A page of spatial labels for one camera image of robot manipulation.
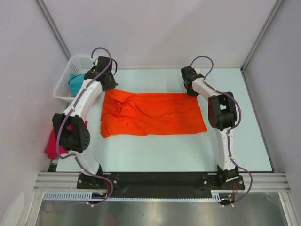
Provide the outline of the orange t shirt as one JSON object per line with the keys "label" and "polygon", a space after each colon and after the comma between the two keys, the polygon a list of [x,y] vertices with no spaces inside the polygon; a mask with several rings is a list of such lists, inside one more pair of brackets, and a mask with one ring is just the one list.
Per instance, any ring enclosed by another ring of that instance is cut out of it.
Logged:
{"label": "orange t shirt", "polygon": [[197,97],[185,93],[106,92],[100,133],[114,135],[185,135],[207,132]]}

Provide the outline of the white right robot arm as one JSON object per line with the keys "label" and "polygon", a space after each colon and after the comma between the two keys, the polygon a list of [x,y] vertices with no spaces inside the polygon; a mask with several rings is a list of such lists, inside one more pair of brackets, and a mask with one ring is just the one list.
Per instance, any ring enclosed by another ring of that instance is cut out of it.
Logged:
{"label": "white right robot arm", "polygon": [[238,119],[235,100],[231,92],[221,92],[197,74],[192,66],[181,69],[184,86],[190,96],[201,95],[208,102],[208,121],[215,130],[220,152],[215,186],[230,189],[239,178],[239,169],[234,162],[233,129]]}

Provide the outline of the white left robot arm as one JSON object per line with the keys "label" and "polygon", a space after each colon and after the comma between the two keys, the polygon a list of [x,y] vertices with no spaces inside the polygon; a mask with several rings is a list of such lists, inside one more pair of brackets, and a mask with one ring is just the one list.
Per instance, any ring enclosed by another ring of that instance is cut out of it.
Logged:
{"label": "white left robot arm", "polygon": [[117,85],[111,72],[112,63],[111,57],[100,56],[95,59],[74,100],[63,113],[56,113],[52,118],[58,158],[74,158],[81,173],[89,175],[87,182],[93,188],[101,187],[104,177],[98,173],[100,164],[88,150],[91,135],[86,117],[97,97]]}

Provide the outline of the teal t shirt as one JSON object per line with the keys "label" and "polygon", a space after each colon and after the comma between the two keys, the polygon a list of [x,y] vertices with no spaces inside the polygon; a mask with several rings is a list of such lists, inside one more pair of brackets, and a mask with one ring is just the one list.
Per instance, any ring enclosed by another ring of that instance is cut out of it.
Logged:
{"label": "teal t shirt", "polygon": [[73,74],[71,73],[70,79],[69,79],[69,89],[71,92],[71,97],[76,97],[76,95],[78,94],[78,92],[81,89],[82,83],[84,81],[84,74]]}

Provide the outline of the folded red t shirt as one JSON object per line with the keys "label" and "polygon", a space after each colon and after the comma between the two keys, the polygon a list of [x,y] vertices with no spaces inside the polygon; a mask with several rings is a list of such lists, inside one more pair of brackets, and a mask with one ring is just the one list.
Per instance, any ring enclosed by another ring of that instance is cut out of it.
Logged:
{"label": "folded red t shirt", "polygon": [[[86,136],[84,137],[82,144],[85,147],[88,147],[90,139],[91,139],[91,136],[89,133],[87,133]],[[63,147],[63,146],[59,145],[59,151],[60,151],[61,155],[68,154],[70,150],[78,151],[79,148],[75,148],[75,147],[71,148],[70,147],[69,149],[67,149],[67,147]],[[58,154],[56,151],[56,136],[55,136],[54,130],[52,130],[52,132],[50,134],[48,144],[47,144],[47,147],[46,147],[44,153],[47,155],[47,157],[49,159],[58,158]]]}

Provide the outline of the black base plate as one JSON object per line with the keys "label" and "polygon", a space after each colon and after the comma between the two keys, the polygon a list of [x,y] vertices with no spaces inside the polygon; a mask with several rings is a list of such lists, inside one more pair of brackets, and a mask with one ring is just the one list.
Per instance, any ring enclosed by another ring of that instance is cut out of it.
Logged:
{"label": "black base plate", "polygon": [[112,194],[117,197],[202,197],[213,190],[228,193],[237,188],[245,190],[243,177],[232,184],[230,189],[221,189],[214,185],[216,173],[209,172],[107,172],[102,176],[109,179],[113,186]]}

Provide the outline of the aluminium frame rail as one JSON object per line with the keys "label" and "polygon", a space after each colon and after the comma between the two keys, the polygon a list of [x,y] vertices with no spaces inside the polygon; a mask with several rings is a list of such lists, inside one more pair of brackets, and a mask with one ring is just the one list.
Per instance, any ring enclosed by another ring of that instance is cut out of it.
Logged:
{"label": "aluminium frame rail", "polygon": [[216,173],[205,172],[107,172],[103,178],[86,176],[75,172],[39,173],[34,185],[35,190],[74,191],[76,189],[91,190],[106,187],[105,179],[113,183],[114,190],[128,186],[176,187],[187,186],[204,190],[231,190],[238,188],[245,192],[288,192],[290,190],[283,173],[241,173],[238,179],[221,184]]}

